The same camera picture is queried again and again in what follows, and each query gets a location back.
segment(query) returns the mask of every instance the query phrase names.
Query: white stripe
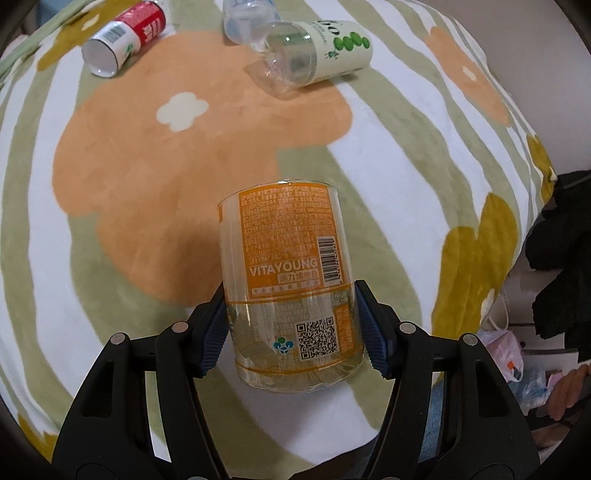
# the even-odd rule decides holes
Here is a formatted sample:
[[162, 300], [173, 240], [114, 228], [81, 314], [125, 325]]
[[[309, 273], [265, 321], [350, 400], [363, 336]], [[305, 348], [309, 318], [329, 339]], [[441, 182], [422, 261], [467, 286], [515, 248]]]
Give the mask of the white stripe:
[[439, 198], [353, 87], [337, 86], [353, 124], [329, 145], [330, 152], [404, 267], [421, 306], [423, 329], [430, 332], [441, 248], [449, 232]]
[[[527, 144], [527, 134], [525, 133], [523, 128], [521, 128], [521, 124], [517, 121], [515, 115], [513, 113], [511, 113], [511, 116], [513, 117], [513, 123], [515, 124], [515, 126], [517, 128], [517, 135], [519, 135], [519, 137], [523, 139], [524, 144], [525, 144], [525, 149], [527, 150], [527, 151], [524, 151], [522, 148], [522, 149], [520, 149], [520, 151], [523, 152], [524, 158], [527, 161], [530, 171], [536, 172], [538, 174], [538, 176], [540, 177], [540, 180], [543, 182], [544, 181], [544, 173], [542, 173], [542, 171], [539, 170], [538, 167], [535, 166], [535, 163], [534, 163], [533, 159], [531, 158], [531, 152], [529, 151], [530, 147]], [[539, 193], [540, 192], [536, 192], [536, 194], [534, 195], [535, 199], [537, 198], [536, 195], [538, 195]]]
[[0, 398], [2, 398], [2, 401], [6, 405], [8, 411], [10, 412], [10, 415], [12, 415], [12, 418], [14, 420], [17, 420], [18, 419], [17, 406], [12, 401], [12, 396], [10, 395], [10, 392], [6, 388], [6, 385], [4, 385], [2, 378], [0, 378]]
[[154, 455], [162, 460], [170, 461], [170, 453], [166, 443], [160, 439], [156, 432], [150, 429], [150, 437], [152, 438], [152, 448], [154, 448]]
[[[333, 18], [356, 21], [336, 0], [308, 0], [308, 4], [321, 18], [326, 18], [332, 11]], [[398, 15], [398, 19], [390, 22], [395, 31], [398, 27], [403, 28], [403, 25], [408, 28], [406, 21], [392, 5], [386, 4], [382, 6], [388, 7], [390, 13]], [[482, 166], [474, 158], [472, 152], [470, 152], [463, 142], [455, 125], [449, 118], [447, 105], [443, 96], [435, 85], [408, 67], [396, 55], [393, 55], [377, 35], [371, 31], [368, 31], [368, 33], [370, 33], [374, 42], [374, 57], [371, 61], [371, 66], [384, 75], [415, 108], [428, 118], [435, 129], [441, 134], [447, 146], [449, 156], [470, 185], [473, 206], [476, 214], [480, 216], [486, 197], [491, 192], [491, 187], [486, 181]], [[416, 38], [410, 29], [407, 36]], [[450, 87], [450, 90], [453, 91], [454, 89], [457, 90], [457, 87]], [[457, 92], [455, 95], [452, 93], [452, 96], [462, 98], [463, 94]]]
[[223, 0], [213, 0], [213, 3], [215, 3], [216, 7], [218, 7], [220, 11], [223, 12]]
[[433, 20], [433, 17], [429, 15], [427, 9], [425, 9], [424, 4], [418, 4], [415, 2], [408, 1], [401, 1], [401, 3], [406, 5], [407, 7], [412, 8], [417, 13], [421, 21], [423, 22], [423, 25], [425, 25], [427, 33], [429, 33], [433, 27], [437, 26], [435, 20]]
[[80, 47], [59, 61], [39, 119], [29, 187], [29, 261], [37, 305], [37, 339], [57, 378], [75, 396], [102, 344], [80, 306], [70, 275], [72, 236], [53, 193], [53, 158], [76, 107]]
[[161, 8], [163, 8], [164, 15], [166, 17], [166, 28], [160, 34], [160, 38], [170, 37], [174, 35], [177, 31], [174, 28], [174, 18], [173, 18], [173, 9], [170, 8], [170, 3], [164, 4]]
[[[518, 126], [519, 128], [519, 124], [517, 123], [517, 120], [515, 119], [515, 115], [512, 112], [509, 112], [509, 114], [511, 115], [511, 117], [513, 118], [513, 122], [515, 125]], [[535, 188], [535, 183], [534, 183], [534, 178], [533, 175], [539, 175], [540, 173], [537, 172], [535, 173], [534, 171], [537, 171], [536, 168], [533, 168], [533, 163], [530, 163], [530, 156], [526, 154], [524, 147], [523, 147], [523, 143], [521, 142], [521, 140], [519, 139], [519, 135], [517, 134], [517, 132], [513, 129], [513, 128], [508, 128], [507, 129], [509, 136], [511, 137], [511, 140], [513, 141], [513, 144], [515, 145], [515, 148], [517, 149], [517, 153], [519, 154], [519, 156], [521, 157], [521, 159], [523, 160], [523, 162], [525, 163], [525, 166], [527, 167], [527, 171], [528, 171], [528, 178], [530, 180], [530, 203], [531, 203], [531, 209], [532, 209], [532, 216], [533, 218], [531, 219], [531, 221], [533, 222], [536, 217], [538, 216], [539, 210], [538, 210], [538, 203], [537, 203], [537, 198], [538, 198], [538, 192]]]
[[[400, 12], [391, 4], [383, 0], [371, 0], [371, 3], [376, 7], [376, 10], [380, 13], [380, 15], [382, 15], [386, 22], [389, 21], [390, 24], [395, 22], [394, 24], [397, 26], [397, 28], [403, 28], [402, 23], [404, 23], [404, 25], [406, 25], [408, 28], [408, 24], [406, 24]], [[466, 99], [466, 96], [459, 89], [459, 87], [449, 79], [447, 74], [445, 74], [441, 64], [439, 63], [435, 55], [431, 52], [431, 50], [429, 50], [429, 48], [425, 45], [425, 43], [418, 39], [418, 37], [416, 37], [416, 35], [414, 35], [412, 32], [403, 35], [403, 38], [407, 40], [407, 44], [410, 47], [421, 52], [434, 63], [434, 65], [441, 73], [445, 81], [445, 84], [452, 95], [453, 100], [462, 110], [462, 112], [466, 116], [466, 119], [468, 120], [472, 128], [476, 131], [484, 145], [494, 156], [496, 162], [501, 166], [501, 169], [503, 170], [505, 176], [509, 181], [509, 184], [511, 185], [511, 189], [515, 194], [517, 206], [519, 209], [519, 222], [521, 224], [521, 231], [523, 235], [525, 235], [527, 230], [529, 230], [529, 226], [527, 225], [527, 218], [528, 204], [530, 202], [530, 191], [529, 188], [525, 187], [523, 182], [521, 181], [519, 174], [517, 173], [517, 170], [513, 163], [513, 160], [511, 159], [509, 152], [503, 145], [503, 142], [501, 141], [495, 130], [491, 127], [490, 123], [486, 120], [486, 118], [484, 118], [482, 114]], [[464, 175], [466, 175], [467, 178], [470, 178], [465, 168], [462, 169], [462, 172], [464, 172]], [[477, 208], [477, 212], [480, 215], [481, 210]]]
[[[48, 42], [37, 51], [33, 65], [16, 82], [12, 89], [12, 93], [8, 98], [4, 121], [0, 127], [0, 199], [4, 193], [4, 180], [14, 128], [17, 124], [29, 88], [33, 82], [33, 78], [37, 72], [35, 66], [37, 60], [41, 58], [50, 47], [51, 43]], [[2, 365], [2, 370], [21, 405], [27, 411], [33, 424], [32, 426], [38, 432], [57, 434], [55, 425], [33, 399], [33, 396], [28, 389], [21, 353], [18, 348], [17, 339], [14, 335], [12, 322], [8, 316], [8, 308], [4, 297], [4, 278], [1, 274], [0, 293], [0, 365]]]
[[10, 86], [12, 85], [13, 79], [14, 79], [14, 76], [10, 75], [10, 77], [7, 78], [6, 82], [4, 83], [4, 86], [2, 87], [2, 89], [0, 89], [0, 108], [2, 108], [2, 103], [4, 102], [6, 95], [8, 95], [8, 92], [10, 91]]
[[[441, 68], [440, 63], [435, 58], [435, 55], [429, 50], [427, 45], [423, 40], [418, 38], [411, 28], [408, 26], [408, 23], [402, 16], [402, 14], [397, 10], [392, 4], [385, 0], [367, 0], [370, 5], [375, 8], [376, 12], [382, 17], [384, 22], [392, 28], [392, 30], [400, 37], [401, 41], [405, 42], [409, 48], [416, 50], [417, 52], [424, 55], [427, 59], [429, 59], [433, 65], [437, 68], [443, 81], [447, 87], [447, 90], [450, 92], [450, 96], [452, 97], [453, 101], [456, 103], [457, 107], [464, 113], [468, 121], [470, 122], [470, 117], [474, 115], [481, 116], [478, 111], [476, 111], [470, 102], [466, 100], [465, 95], [462, 91], [457, 87], [455, 83], [453, 83]], [[384, 53], [389, 57], [393, 57], [394, 59], [398, 60], [395, 55], [390, 53]], [[392, 62], [391, 58], [385, 59], [388, 63]], [[412, 69], [408, 67], [406, 70], [410, 70], [412, 74], [418, 75]], [[460, 134], [456, 130], [455, 125], [449, 118], [449, 112], [447, 110], [447, 106], [445, 104], [445, 100], [439, 91], [436, 89], [433, 84], [431, 84], [428, 80], [423, 79], [420, 77], [421, 80], [425, 80], [425, 86], [428, 87], [428, 91], [430, 93], [429, 98], [431, 98], [431, 102], [435, 104], [435, 107], [438, 105], [441, 106], [440, 111], [444, 113], [443, 118], [446, 120], [444, 124], [441, 125], [441, 134], [445, 137], [446, 143], [448, 144], [449, 153], [452, 157], [454, 163], [458, 166], [458, 168], [462, 171], [466, 180], [470, 184], [470, 189], [472, 191], [472, 197], [474, 202], [474, 209], [478, 218], [480, 219], [480, 214], [482, 213], [482, 209], [484, 207], [484, 203], [486, 201], [487, 195], [492, 191], [491, 186], [489, 185], [488, 181], [486, 180], [484, 170], [478, 162], [478, 160], [474, 157], [470, 149], [466, 146], [464, 141], [462, 140]]]
[[305, 394], [256, 390], [238, 378], [229, 335], [217, 366], [257, 425], [284, 449], [310, 463], [318, 465], [365, 445], [377, 434], [347, 382]]

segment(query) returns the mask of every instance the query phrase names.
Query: plastic bag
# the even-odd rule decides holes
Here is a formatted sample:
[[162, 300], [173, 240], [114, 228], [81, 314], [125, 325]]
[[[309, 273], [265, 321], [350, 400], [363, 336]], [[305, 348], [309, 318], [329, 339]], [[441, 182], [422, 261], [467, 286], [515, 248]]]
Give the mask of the plastic bag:
[[519, 383], [510, 383], [509, 388], [517, 399], [523, 415], [532, 408], [541, 407], [550, 396], [551, 388], [546, 386], [546, 372], [541, 368], [528, 368]]
[[515, 335], [508, 330], [479, 330], [476, 334], [508, 382], [519, 382], [523, 377], [523, 357]]

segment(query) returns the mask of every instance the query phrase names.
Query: plastic bottle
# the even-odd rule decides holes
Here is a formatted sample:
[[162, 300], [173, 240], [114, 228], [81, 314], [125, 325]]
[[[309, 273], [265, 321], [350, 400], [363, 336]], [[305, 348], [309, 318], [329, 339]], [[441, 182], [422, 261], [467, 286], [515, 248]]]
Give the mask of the plastic bottle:
[[269, 75], [286, 89], [362, 69], [373, 52], [365, 29], [348, 21], [279, 22], [264, 44]]
[[280, 22], [273, 0], [223, 0], [223, 27], [234, 43], [258, 49], [267, 26]]
[[302, 393], [353, 375], [363, 340], [336, 189], [259, 185], [222, 201], [219, 219], [238, 377]]

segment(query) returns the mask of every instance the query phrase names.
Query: can bottom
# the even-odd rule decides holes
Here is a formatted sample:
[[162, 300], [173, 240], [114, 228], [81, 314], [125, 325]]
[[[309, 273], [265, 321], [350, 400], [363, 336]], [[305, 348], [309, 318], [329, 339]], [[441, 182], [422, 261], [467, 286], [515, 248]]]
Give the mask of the can bottom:
[[99, 77], [111, 78], [119, 70], [113, 50], [95, 38], [82, 45], [82, 59], [90, 71]]

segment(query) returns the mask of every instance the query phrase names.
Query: orange bottle label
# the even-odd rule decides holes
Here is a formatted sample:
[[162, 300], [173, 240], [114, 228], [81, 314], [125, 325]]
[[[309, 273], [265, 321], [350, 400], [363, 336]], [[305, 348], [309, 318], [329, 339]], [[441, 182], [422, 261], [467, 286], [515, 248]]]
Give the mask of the orange bottle label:
[[240, 194], [248, 298], [301, 298], [347, 284], [330, 204], [321, 184], [267, 185]]

